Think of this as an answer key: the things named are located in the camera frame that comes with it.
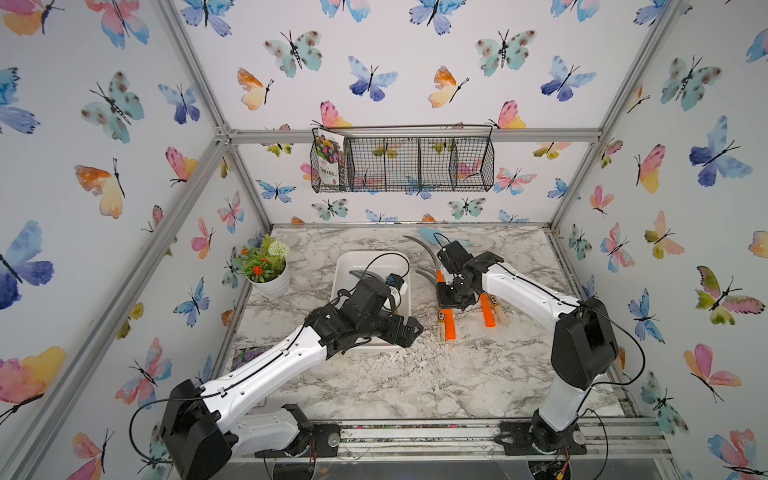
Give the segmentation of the yellow label wooden sickle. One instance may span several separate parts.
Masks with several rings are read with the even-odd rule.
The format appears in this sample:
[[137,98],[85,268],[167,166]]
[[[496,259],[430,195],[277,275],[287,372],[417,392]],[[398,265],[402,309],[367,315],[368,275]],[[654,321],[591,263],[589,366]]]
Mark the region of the yellow label wooden sickle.
[[508,317],[507,317],[507,315],[506,315],[506,313],[505,313],[501,303],[497,299],[497,297],[493,296],[493,295],[490,295],[489,296],[489,302],[490,302],[492,310],[494,312],[494,316],[495,316],[496,322],[501,324],[501,325],[507,326],[509,324],[509,319],[508,319]]
[[440,342],[446,341],[445,315],[439,310],[437,317],[437,335]]

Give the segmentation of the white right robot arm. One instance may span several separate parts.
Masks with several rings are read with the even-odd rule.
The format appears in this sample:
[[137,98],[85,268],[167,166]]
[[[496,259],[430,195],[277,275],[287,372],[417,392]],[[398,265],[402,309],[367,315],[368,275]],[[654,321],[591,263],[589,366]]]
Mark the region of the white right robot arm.
[[606,379],[618,356],[604,304],[555,292],[514,270],[501,256],[492,252],[474,256],[457,241],[443,246],[436,258],[452,276],[437,287],[440,306],[464,310],[483,294],[495,296],[553,335],[550,363],[555,377],[531,418],[530,436],[542,452],[562,448],[592,387]]

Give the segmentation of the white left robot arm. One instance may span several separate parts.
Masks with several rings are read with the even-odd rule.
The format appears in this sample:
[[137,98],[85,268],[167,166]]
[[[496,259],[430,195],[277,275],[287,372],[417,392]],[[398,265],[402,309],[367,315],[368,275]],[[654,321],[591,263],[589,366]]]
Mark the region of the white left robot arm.
[[296,457],[310,451],[314,426],[298,405],[255,416],[250,411],[294,377],[367,340],[410,347],[423,326],[396,313],[393,304],[388,285],[361,279],[246,365],[200,386],[190,380],[178,384],[159,433],[179,477],[210,479],[240,453]]

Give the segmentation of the white plastic storage tray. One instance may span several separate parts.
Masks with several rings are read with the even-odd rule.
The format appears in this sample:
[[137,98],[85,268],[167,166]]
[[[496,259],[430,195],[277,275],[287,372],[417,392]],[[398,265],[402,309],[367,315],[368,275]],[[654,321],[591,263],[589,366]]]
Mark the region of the white plastic storage tray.
[[412,315],[414,273],[409,257],[396,250],[357,250],[343,253],[336,264],[330,299],[340,290],[351,296],[374,292],[383,298],[380,315],[401,316],[405,325]]

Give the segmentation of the light blue plastic trowel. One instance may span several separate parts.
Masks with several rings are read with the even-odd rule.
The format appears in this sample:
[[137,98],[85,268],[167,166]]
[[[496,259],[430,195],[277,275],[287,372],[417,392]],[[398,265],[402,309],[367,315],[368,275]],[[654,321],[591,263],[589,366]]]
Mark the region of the light blue plastic trowel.
[[424,240],[433,245],[437,245],[440,248],[454,241],[458,242],[465,249],[468,249],[471,246],[471,243],[468,240],[451,238],[434,228],[422,227],[419,229],[419,234]]

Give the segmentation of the potted artificial flower plant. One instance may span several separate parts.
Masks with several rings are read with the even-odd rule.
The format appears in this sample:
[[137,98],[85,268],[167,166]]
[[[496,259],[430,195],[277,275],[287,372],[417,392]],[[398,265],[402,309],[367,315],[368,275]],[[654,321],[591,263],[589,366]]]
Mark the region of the potted artificial flower plant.
[[236,269],[267,298],[285,295],[291,284],[289,245],[266,234],[248,241],[237,254]]

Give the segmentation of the flower seed packet on table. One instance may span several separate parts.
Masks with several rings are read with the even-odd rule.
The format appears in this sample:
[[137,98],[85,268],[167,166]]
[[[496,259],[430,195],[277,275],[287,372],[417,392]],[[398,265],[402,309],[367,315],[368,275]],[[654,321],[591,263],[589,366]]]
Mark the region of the flower seed packet on table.
[[253,361],[254,359],[258,358],[265,351],[268,351],[268,350],[269,350],[269,347],[264,348],[263,346],[254,346],[254,347],[238,349],[233,356],[231,370],[232,371],[237,370],[243,365],[246,365],[249,362]]

